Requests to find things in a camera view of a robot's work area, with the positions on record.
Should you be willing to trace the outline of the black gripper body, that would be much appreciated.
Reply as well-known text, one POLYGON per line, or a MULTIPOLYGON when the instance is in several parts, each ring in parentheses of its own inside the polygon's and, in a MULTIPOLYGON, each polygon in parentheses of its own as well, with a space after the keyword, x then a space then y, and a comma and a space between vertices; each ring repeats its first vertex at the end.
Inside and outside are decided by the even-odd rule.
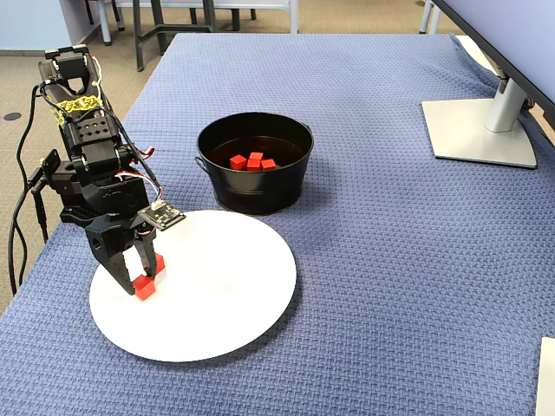
POLYGON ((134 247, 135 231, 150 231, 152 225, 138 216, 148 204, 142 179, 122 177, 82 188, 83 227, 91 250, 113 255, 134 247))

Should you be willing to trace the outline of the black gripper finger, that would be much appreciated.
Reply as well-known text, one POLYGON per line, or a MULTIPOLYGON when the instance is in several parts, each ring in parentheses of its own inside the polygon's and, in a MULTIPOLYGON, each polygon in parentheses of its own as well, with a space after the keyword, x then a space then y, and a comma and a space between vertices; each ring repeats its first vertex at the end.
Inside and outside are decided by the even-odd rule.
POLYGON ((122 251, 113 255, 98 250, 93 252, 98 263, 109 273, 109 275, 131 296, 135 294, 135 288, 130 280, 122 251))
POLYGON ((134 247, 140 256, 143 270, 151 278, 154 278, 157 274, 157 258, 153 247, 155 238, 155 229, 134 232, 134 247))

